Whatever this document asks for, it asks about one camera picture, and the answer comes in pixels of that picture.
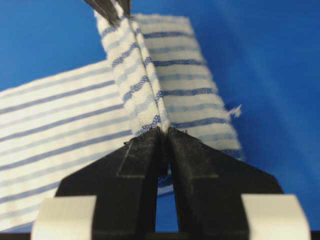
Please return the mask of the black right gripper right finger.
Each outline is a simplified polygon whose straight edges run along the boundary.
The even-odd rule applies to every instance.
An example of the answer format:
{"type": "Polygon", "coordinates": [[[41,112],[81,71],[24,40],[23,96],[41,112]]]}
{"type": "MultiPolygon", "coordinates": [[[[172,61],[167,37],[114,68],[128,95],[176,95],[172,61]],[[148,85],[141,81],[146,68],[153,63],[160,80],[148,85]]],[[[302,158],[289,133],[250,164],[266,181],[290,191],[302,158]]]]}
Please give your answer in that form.
{"type": "Polygon", "coordinates": [[[167,132],[178,232],[171,240],[309,240],[295,195],[250,164],[175,128],[167,132]]]}

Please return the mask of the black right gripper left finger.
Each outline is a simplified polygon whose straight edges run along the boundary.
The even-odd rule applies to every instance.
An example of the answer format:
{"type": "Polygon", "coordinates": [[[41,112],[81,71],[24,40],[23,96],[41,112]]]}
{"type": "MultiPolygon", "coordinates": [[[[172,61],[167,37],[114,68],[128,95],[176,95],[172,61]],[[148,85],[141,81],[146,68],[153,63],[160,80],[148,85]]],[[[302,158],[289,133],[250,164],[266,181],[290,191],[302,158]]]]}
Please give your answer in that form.
{"type": "Polygon", "coordinates": [[[33,240],[142,240],[155,231],[161,133],[153,128],[65,177],[33,240]]]}

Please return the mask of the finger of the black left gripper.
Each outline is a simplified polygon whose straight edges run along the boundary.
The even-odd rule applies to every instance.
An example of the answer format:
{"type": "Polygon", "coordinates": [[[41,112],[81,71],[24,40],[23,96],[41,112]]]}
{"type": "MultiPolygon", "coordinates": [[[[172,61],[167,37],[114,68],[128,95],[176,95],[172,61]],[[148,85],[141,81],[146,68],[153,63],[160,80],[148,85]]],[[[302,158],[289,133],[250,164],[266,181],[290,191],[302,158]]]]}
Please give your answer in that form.
{"type": "Polygon", "coordinates": [[[123,10],[123,15],[130,18],[131,17],[131,7],[132,0],[116,0],[123,10]]]}
{"type": "Polygon", "coordinates": [[[117,10],[111,0],[84,0],[90,7],[99,13],[112,27],[120,22],[117,10]]]}

